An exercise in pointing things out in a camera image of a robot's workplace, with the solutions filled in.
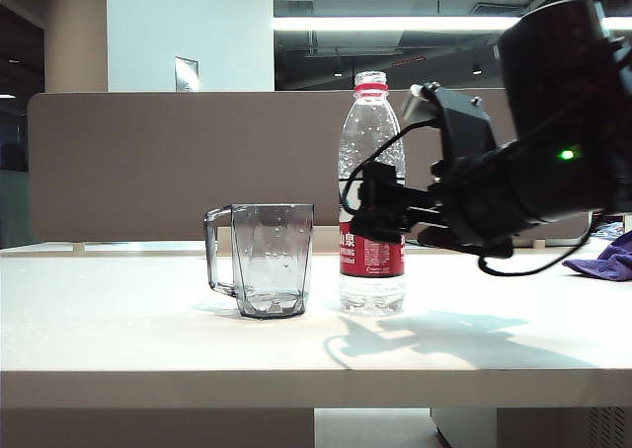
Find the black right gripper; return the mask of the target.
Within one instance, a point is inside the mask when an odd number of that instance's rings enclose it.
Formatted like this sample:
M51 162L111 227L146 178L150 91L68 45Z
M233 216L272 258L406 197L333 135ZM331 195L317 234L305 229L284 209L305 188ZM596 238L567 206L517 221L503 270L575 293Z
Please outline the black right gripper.
M431 171L435 183L426 191L400 184L394 166L364 165L361 210L353 215L352 233L398 244L414 225L413 209L437 211L441 224L421 231L419 244L479 258L510 258L513 235L524 224L524 207L515 196L504 154L443 158Z

